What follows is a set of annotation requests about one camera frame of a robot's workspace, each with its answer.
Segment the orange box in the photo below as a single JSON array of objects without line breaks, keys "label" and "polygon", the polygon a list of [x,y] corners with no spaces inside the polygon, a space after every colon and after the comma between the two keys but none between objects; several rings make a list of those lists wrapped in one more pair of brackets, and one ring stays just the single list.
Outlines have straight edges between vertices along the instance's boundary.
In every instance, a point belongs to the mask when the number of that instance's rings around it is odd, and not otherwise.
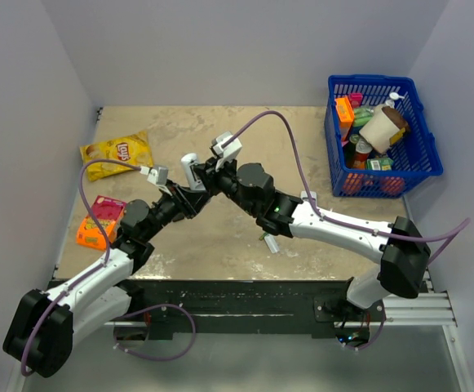
[{"label": "orange box", "polygon": [[342,141],[346,141],[349,129],[351,129],[352,122],[354,121],[354,112],[352,111],[351,102],[349,102],[346,96],[336,98],[334,101],[336,102],[340,135],[342,136]]},{"label": "orange box", "polygon": [[[122,217],[126,203],[114,198],[106,198],[105,196],[97,196],[91,210],[97,216],[99,223],[103,226],[109,241],[115,239],[115,225]],[[106,241],[95,222],[86,215],[77,230],[76,241],[84,247],[93,247],[100,251],[106,250]]]}]

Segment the cable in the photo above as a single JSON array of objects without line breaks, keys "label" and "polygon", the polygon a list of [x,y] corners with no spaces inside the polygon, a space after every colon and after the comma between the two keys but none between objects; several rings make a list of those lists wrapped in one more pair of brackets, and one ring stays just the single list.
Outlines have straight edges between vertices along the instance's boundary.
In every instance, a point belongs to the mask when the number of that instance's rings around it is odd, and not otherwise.
[{"label": "cable", "polygon": [[[100,233],[103,235],[104,239],[106,240],[106,252],[104,254],[104,264],[106,265],[109,260],[109,253],[110,253],[110,243],[109,243],[109,238],[108,235],[106,234],[106,230],[104,230],[102,224],[99,223],[99,219],[97,219],[97,216],[93,213],[91,210],[90,204],[86,200],[86,195],[84,194],[84,189],[82,188],[82,178],[84,177],[84,172],[86,169],[94,164],[94,163],[100,163],[100,162],[105,162],[105,163],[116,163],[121,166],[129,167],[130,169],[133,170],[140,170],[140,167],[130,165],[129,163],[124,163],[121,161],[117,161],[115,159],[94,159],[88,163],[86,163],[84,166],[82,166],[81,171],[79,172],[79,194],[81,195],[82,203],[84,204],[84,207],[88,211],[88,215],[90,218],[95,222],[97,227],[99,228]],[[26,341],[26,345],[24,346],[23,354],[21,355],[21,374],[25,377],[31,376],[33,374],[33,370],[28,370],[26,362],[28,359],[28,354],[30,350],[32,349],[32,344],[33,340],[35,339],[35,336],[38,334],[39,329],[41,329],[42,323],[47,319],[47,317],[50,315],[51,311],[55,308],[55,306],[69,293],[73,290],[74,287],[76,287],[80,282],[82,282],[84,279],[90,277],[93,275],[95,272],[98,270],[102,269],[103,265],[99,264],[96,267],[90,269],[88,272],[80,276],[79,278],[75,279],[72,283],[68,285],[65,291],[62,291],[45,309],[44,312],[42,312],[41,317],[39,320],[35,323],[33,326],[32,333],[30,333],[30,336],[28,340]]]},{"label": "cable", "polygon": [[383,301],[381,301],[381,306],[382,306],[383,317],[382,317],[382,321],[380,322],[380,326],[378,327],[378,330],[376,331],[374,336],[371,339],[369,339],[367,343],[365,343],[364,345],[361,345],[360,347],[354,347],[354,350],[365,350],[367,347],[374,344],[378,340],[379,336],[382,334],[383,325],[385,324],[385,321],[387,320],[387,315],[385,314],[385,305],[383,304]]},{"label": "cable", "polygon": [[293,131],[291,130],[290,124],[287,122],[287,119],[284,117],[283,114],[281,114],[280,112],[277,112],[276,110],[266,110],[266,111],[264,111],[260,114],[257,114],[250,121],[248,121],[246,123],[246,125],[244,125],[241,129],[239,129],[237,131],[237,133],[235,133],[233,136],[231,136],[228,139],[228,141],[224,142],[222,144],[222,148],[227,147],[230,143],[232,143],[235,139],[237,139],[242,133],[244,133],[244,131],[246,131],[251,125],[253,125],[257,120],[259,120],[260,118],[262,118],[264,116],[267,116],[269,114],[273,114],[275,116],[278,116],[280,118],[280,120],[282,120],[284,122],[284,125],[286,126],[287,133],[289,134],[289,138],[291,140],[291,146],[293,147],[293,153],[295,154],[296,167],[299,170],[300,179],[302,180],[303,188],[305,189],[305,191],[308,195],[308,201],[309,201],[309,204],[311,204],[312,210],[320,218],[322,218],[322,219],[324,219],[324,220],[326,220],[330,223],[333,223],[335,225],[340,225],[340,226],[343,226],[343,227],[347,227],[349,229],[360,230],[360,231],[363,231],[365,233],[369,233],[369,234],[373,234],[373,235],[380,235],[380,236],[386,237],[386,238],[400,239],[400,240],[409,241],[409,242],[412,242],[412,243],[434,243],[434,242],[437,242],[437,241],[446,240],[445,243],[441,247],[439,247],[438,250],[430,257],[429,264],[432,263],[440,255],[440,253],[443,252],[443,250],[447,247],[447,245],[449,245],[449,243],[454,239],[454,237],[460,231],[465,229],[468,226],[468,224],[471,222],[470,218],[466,218],[460,225],[458,225],[458,227],[452,229],[449,233],[438,235],[436,237],[410,237],[410,236],[406,236],[406,235],[388,233],[388,232],[385,232],[385,231],[375,231],[374,229],[366,228],[364,226],[359,226],[359,225],[354,225],[352,223],[342,222],[341,220],[337,220],[337,219],[331,218],[331,217],[326,216],[326,215],[322,216],[322,214],[320,212],[320,209],[318,208],[318,206],[315,203],[314,198],[311,197],[311,192],[309,190],[308,181],[306,179],[306,176],[303,173],[302,163],[300,162],[299,151],[296,147],[295,136],[293,135]]},{"label": "cable", "polygon": [[125,353],[134,355],[135,357],[139,357],[139,358],[142,358],[142,359],[147,359],[149,361],[157,361],[157,362],[172,361],[174,359],[178,359],[178,358],[186,355],[186,353],[189,351],[189,349],[192,348],[193,343],[195,343],[195,339],[197,338],[197,328],[195,327],[195,322],[193,320],[192,315],[190,313],[188,313],[185,309],[181,308],[180,306],[173,305],[173,304],[153,305],[153,306],[149,306],[147,308],[144,308],[142,310],[137,310],[136,312],[133,312],[133,313],[124,314],[121,317],[117,317],[117,320],[130,319],[130,318],[135,317],[139,314],[142,314],[142,313],[145,314],[146,312],[150,312],[151,310],[160,309],[163,306],[165,306],[166,308],[172,308],[172,309],[177,309],[177,310],[181,311],[182,313],[184,313],[186,315],[189,322],[191,323],[191,329],[192,329],[191,339],[190,339],[188,345],[186,346],[186,348],[184,350],[180,351],[178,354],[171,355],[169,357],[158,357],[158,356],[153,356],[153,355],[147,355],[147,354],[139,353],[139,352],[134,351],[134,350],[127,349],[126,347],[121,345],[121,343],[119,343],[119,341],[117,340],[117,337],[114,335],[113,339],[115,340],[115,347],[118,347],[119,349],[121,349]]},{"label": "cable", "polygon": [[362,329],[362,327],[364,326],[364,323],[366,323],[366,324],[367,324],[367,327],[369,327],[369,323],[370,323],[370,313],[369,313],[369,310],[366,310],[366,311],[365,311],[365,314],[364,314],[364,317],[361,318],[360,329]]},{"label": "cable", "polygon": [[149,327],[149,324],[152,322],[152,316],[149,313],[144,313],[144,323],[146,327]]}]

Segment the food package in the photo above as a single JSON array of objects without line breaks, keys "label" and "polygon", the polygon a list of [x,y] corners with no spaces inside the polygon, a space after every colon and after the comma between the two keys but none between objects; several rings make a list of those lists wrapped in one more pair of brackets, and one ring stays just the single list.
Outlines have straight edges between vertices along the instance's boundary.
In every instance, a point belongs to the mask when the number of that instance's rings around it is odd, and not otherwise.
[{"label": "food package", "polygon": [[[88,163],[93,159],[108,158],[136,166],[153,166],[152,151],[149,148],[146,130],[131,136],[100,141],[93,145],[82,145],[80,150],[84,163]],[[86,172],[88,180],[95,181],[128,170],[131,169],[115,163],[94,163],[87,168]]]},{"label": "food package", "polygon": [[365,168],[367,170],[387,171],[392,170],[392,163],[393,161],[389,157],[367,159]]},{"label": "food package", "polygon": [[[105,196],[97,196],[91,206],[91,210],[103,226],[104,231],[106,231],[110,242],[115,239],[115,225],[122,217],[125,206],[126,203],[123,201]],[[76,241],[84,247],[93,247],[100,251],[106,250],[106,239],[89,215],[86,215],[79,226]]]},{"label": "food package", "polygon": [[342,136],[342,141],[347,141],[349,129],[351,129],[352,122],[354,121],[354,112],[346,96],[336,98],[334,101],[336,102],[340,135]]}]

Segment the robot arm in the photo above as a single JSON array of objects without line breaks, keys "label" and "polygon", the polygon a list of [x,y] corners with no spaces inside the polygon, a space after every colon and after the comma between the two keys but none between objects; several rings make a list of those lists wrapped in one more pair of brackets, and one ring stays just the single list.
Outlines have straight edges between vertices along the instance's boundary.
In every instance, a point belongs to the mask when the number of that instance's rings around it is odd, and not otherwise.
[{"label": "robot arm", "polygon": [[256,219],[265,232],[289,238],[310,238],[358,253],[379,265],[348,283],[347,293],[329,311],[342,314],[345,308],[364,310],[389,294],[415,298],[427,268],[430,249],[425,243],[412,243],[378,236],[387,232],[421,237],[413,222],[398,217],[395,222],[360,220],[319,209],[321,216],[374,229],[367,234],[358,229],[337,225],[318,216],[308,202],[275,189],[273,178],[259,163],[237,167],[241,150],[238,139],[224,147],[231,134],[213,141],[214,157],[193,166],[197,177],[211,195],[225,194],[242,210]]},{"label": "robot arm", "polygon": [[[69,281],[47,292],[32,290],[21,299],[3,343],[4,351],[18,360],[42,313],[66,292],[53,306],[28,354],[27,366],[41,376],[55,374],[84,337],[131,310],[132,293],[126,292],[127,284],[122,281],[151,256],[154,248],[148,241],[177,215],[193,218],[210,200],[206,191],[194,191],[167,180],[164,167],[154,167],[145,174],[162,196],[151,207],[143,200],[126,205],[109,259],[106,261],[103,254]],[[68,290],[75,282],[77,285]]]}]

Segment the lay's logo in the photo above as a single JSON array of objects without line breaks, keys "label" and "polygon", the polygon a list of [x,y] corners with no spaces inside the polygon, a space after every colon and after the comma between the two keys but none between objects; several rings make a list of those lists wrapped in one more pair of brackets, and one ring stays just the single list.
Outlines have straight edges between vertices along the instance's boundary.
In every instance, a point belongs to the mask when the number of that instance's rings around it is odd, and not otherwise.
[{"label": "lay's logo", "polygon": [[130,151],[127,143],[119,143],[117,145],[117,158],[119,161],[127,161],[130,159]]}]

